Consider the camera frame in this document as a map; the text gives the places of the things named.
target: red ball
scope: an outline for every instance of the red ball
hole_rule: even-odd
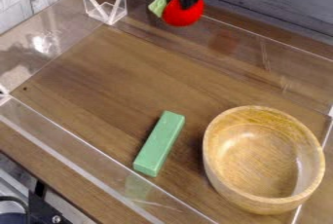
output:
[[[192,24],[203,14],[203,0],[185,10],[181,9],[180,0],[169,0],[163,11],[163,20],[173,26],[185,26]]]

